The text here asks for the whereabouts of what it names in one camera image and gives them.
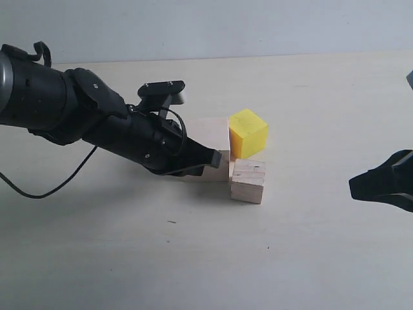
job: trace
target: block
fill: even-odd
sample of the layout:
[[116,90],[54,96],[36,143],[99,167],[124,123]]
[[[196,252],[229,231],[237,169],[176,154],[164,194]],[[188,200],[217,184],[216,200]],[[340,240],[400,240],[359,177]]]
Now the block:
[[263,199],[266,164],[262,161],[237,159],[231,180],[231,198],[260,204]]
[[185,120],[188,137],[216,149],[222,154],[219,168],[205,167],[202,176],[184,176],[189,182],[229,182],[230,132],[229,118],[199,118]]
[[268,124],[250,109],[230,116],[231,153],[246,159],[263,150],[267,144]]

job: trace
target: black object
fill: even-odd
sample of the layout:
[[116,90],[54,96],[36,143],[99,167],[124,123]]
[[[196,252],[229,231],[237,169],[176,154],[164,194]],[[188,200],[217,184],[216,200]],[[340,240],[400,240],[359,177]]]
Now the black object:
[[[407,76],[413,88],[413,72]],[[381,202],[413,212],[413,150],[401,150],[386,162],[349,181],[355,200]]]
[[[205,166],[219,167],[221,154],[190,139],[169,109],[182,103],[183,81],[145,84],[140,104],[127,105],[89,70],[50,68],[47,46],[34,46],[36,55],[10,45],[0,51],[0,124],[58,145],[82,139],[154,174],[200,176]],[[34,63],[42,56],[44,65]],[[168,112],[181,126],[166,118]]]

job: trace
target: table surface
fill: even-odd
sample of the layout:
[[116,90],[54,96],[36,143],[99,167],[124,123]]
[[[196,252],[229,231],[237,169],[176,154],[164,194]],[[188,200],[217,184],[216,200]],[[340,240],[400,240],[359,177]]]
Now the table surface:
[[[183,79],[184,119],[252,109],[270,127],[263,203],[104,150],[45,200],[0,183],[1,309],[411,309],[413,214],[352,200],[348,180],[413,148],[413,51],[55,67],[79,66],[128,103]],[[32,193],[92,148],[9,127],[0,145]]]

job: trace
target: wooden block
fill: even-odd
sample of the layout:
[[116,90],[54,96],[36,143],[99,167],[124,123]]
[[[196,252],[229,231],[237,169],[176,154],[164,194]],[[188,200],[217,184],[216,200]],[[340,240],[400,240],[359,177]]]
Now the wooden block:
[[237,159],[231,180],[231,198],[260,204],[263,199],[266,164]]
[[268,124],[249,109],[230,116],[231,153],[236,158],[249,158],[265,148]]
[[219,168],[205,167],[202,176],[184,176],[183,181],[229,182],[230,132],[228,118],[200,118],[185,121],[188,137],[222,154]]

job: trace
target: cylindrical joint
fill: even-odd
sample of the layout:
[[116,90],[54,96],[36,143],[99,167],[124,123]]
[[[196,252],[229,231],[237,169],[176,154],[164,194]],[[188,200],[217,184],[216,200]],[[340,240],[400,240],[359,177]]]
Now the cylindrical joint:
[[[4,93],[0,100],[0,124],[32,130],[53,129],[66,105],[62,72],[6,55],[3,58],[8,61],[3,60],[5,65],[0,71],[7,74],[5,82],[0,84],[0,93]],[[9,79],[12,80],[11,94]]]
[[0,113],[7,106],[13,90],[13,67],[9,58],[0,52]]

